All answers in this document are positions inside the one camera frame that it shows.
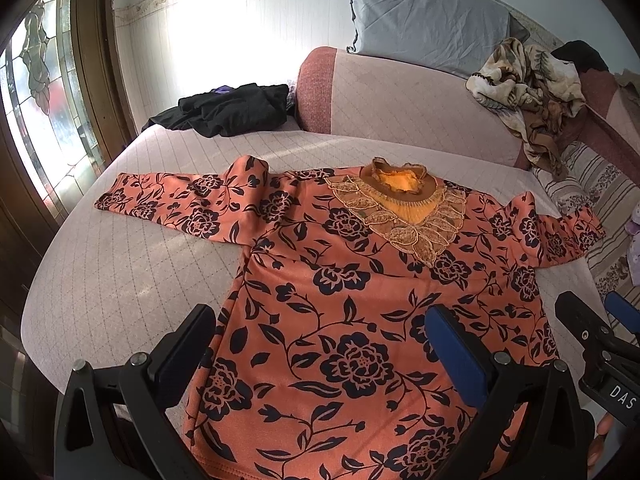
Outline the right hand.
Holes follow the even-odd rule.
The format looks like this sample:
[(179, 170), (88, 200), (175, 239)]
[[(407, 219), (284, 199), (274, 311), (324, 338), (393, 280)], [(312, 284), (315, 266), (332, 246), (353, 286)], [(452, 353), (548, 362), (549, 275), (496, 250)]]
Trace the right hand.
[(593, 469), (603, 454), (605, 439), (614, 424), (614, 417), (606, 413), (596, 427), (596, 433), (588, 448), (588, 469)]

